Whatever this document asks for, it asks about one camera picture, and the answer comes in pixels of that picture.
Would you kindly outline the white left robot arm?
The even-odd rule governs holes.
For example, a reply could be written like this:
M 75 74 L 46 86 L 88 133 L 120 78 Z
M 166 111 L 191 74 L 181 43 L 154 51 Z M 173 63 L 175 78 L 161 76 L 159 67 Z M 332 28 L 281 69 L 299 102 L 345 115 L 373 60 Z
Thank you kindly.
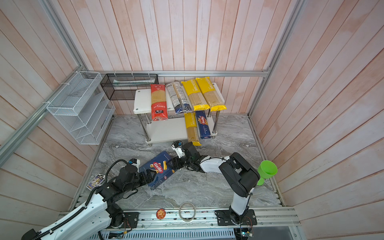
M 35 231 L 29 230 L 23 240 L 83 240 L 109 226 L 124 224 L 124 211 L 117 205 L 128 192 L 151 183 L 157 172 L 139 172 L 136 165 L 128 164 L 119 175 L 94 188 L 87 200 L 53 224 Z

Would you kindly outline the white two-tier shelf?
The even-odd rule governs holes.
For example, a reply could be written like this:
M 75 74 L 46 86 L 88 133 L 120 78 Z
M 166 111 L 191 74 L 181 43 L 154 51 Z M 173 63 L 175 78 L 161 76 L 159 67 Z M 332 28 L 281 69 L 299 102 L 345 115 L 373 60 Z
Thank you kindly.
M 134 101 L 134 114 L 144 119 L 142 123 L 147 144 L 186 140 L 187 129 L 183 115 L 176 118 L 169 117 L 165 121 L 152 121 L 147 114 L 151 113 L 151 90 L 136 91 Z

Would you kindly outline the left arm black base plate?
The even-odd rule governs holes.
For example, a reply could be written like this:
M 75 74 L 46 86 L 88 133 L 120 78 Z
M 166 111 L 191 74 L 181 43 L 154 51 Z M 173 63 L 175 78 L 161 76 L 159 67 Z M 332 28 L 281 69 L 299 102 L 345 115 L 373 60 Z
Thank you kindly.
M 139 212 L 124 212 L 120 207 L 117 210 L 118 213 L 115 217 L 115 226 L 117 228 L 124 228 L 129 232 L 137 227 Z

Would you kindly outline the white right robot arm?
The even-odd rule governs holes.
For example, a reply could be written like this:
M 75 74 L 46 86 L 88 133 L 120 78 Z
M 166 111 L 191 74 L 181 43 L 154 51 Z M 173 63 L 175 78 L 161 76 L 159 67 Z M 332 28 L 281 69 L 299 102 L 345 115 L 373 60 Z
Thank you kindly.
M 172 159 L 171 166 L 175 170 L 186 168 L 200 173 L 222 174 L 234 191 L 230 213 L 239 218 L 249 209 L 249 200 L 257 183 L 261 179 L 258 171 L 239 153 L 227 157 L 203 156 L 197 151 L 192 142 L 183 144 L 176 141 L 172 149 L 177 157 Z

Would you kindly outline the red round sticker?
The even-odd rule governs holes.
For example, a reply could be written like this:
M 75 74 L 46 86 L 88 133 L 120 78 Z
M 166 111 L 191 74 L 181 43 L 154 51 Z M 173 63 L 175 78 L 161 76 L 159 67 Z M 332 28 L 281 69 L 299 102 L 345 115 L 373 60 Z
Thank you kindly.
M 164 218 L 165 218 L 165 216 L 166 216 L 166 211 L 165 211 L 165 209 L 159 209 L 159 210 L 157 210 L 157 212 L 156 212 L 156 217 L 157 217 L 157 219 L 159 219 L 159 220 L 163 220 Z

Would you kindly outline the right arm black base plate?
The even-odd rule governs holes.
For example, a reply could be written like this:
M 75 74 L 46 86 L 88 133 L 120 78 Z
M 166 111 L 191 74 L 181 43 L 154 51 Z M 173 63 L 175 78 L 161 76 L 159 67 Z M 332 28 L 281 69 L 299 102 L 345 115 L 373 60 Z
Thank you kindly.
M 216 210 L 214 211 L 219 226 L 232 226 L 232 225 L 257 225 L 255 211 L 246 208 L 242 215 L 236 214 L 232 209 L 229 210 Z

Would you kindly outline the small card pack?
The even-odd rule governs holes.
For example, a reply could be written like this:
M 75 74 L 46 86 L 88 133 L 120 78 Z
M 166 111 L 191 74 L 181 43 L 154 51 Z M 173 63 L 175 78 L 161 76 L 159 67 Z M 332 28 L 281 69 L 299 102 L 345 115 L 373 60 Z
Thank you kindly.
M 106 179 L 103 174 L 97 174 L 87 185 L 86 188 L 92 191 L 94 188 L 101 186 Z

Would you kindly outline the blue Barilla spaghetti box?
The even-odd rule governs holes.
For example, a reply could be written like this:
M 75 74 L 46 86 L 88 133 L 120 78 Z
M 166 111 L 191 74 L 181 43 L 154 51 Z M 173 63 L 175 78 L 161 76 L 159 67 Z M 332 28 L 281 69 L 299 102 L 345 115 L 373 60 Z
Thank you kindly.
M 210 139 L 211 131 L 205 111 L 196 111 L 196 119 L 201 139 Z

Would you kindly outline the clear tape roll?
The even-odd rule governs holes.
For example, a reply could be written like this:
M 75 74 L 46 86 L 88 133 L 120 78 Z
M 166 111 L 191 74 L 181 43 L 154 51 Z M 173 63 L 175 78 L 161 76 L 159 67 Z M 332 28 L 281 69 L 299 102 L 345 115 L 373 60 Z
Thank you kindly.
M 179 218 L 185 222 L 190 223 L 193 221 L 197 214 L 197 209 L 195 205 L 191 202 L 184 202 L 180 205 L 178 209 Z

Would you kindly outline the clear blue spaghetti bag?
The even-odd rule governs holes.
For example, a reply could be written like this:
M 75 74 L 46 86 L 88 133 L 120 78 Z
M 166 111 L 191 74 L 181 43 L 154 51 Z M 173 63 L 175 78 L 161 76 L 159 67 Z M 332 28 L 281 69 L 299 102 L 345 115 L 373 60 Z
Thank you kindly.
M 193 111 L 180 82 L 169 83 L 166 85 L 166 89 L 170 95 L 176 115 Z

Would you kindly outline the dark blue pasta box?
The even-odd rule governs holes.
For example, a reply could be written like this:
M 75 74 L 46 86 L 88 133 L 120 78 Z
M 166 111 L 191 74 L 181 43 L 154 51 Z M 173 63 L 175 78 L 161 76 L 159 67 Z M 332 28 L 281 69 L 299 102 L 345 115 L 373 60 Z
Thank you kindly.
M 172 157 L 166 151 L 163 151 L 139 168 L 139 172 L 144 170 L 156 171 L 155 180 L 148 185 L 151 190 L 155 190 L 176 172 L 170 166 L 171 160 Z

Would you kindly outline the green plastic goblet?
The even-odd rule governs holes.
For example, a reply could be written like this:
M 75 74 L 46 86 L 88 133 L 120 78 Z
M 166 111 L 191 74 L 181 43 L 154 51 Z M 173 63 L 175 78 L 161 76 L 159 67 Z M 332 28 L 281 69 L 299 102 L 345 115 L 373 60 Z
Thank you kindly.
M 260 179 L 257 186 L 262 186 L 265 180 L 270 179 L 278 173 L 278 168 L 272 161 L 265 160 L 259 165 L 258 173 L 260 175 Z

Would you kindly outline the red spaghetti bag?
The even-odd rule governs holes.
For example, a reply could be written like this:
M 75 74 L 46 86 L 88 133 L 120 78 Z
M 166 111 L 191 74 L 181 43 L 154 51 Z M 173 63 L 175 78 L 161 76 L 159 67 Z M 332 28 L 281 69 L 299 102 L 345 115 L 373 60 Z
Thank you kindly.
M 151 114 L 153 121 L 168 120 L 165 85 L 151 85 Z

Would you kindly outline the yellow pasta bag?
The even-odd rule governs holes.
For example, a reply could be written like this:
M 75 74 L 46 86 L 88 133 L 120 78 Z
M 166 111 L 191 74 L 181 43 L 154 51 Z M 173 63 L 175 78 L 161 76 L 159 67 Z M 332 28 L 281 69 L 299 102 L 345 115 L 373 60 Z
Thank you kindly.
M 184 114 L 188 142 L 192 142 L 194 146 L 201 146 L 199 136 L 198 136 L 198 125 L 196 121 L 195 113 L 185 113 Z
M 225 102 L 221 99 L 209 77 L 197 78 L 196 81 L 211 111 L 227 109 Z
M 205 111 L 210 108 L 196 80 L 183 81 L 182 85 L 194 111 Z

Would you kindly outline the black mesh basket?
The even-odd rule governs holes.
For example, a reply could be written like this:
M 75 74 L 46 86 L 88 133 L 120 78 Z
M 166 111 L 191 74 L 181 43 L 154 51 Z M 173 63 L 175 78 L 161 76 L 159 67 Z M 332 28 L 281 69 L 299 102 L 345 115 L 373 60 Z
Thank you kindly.
M 101 81 L 101 87 L 111 101 L 134 100 L 136 91 L 150 89 L 158 84 L 156 74 L 106 74 Z

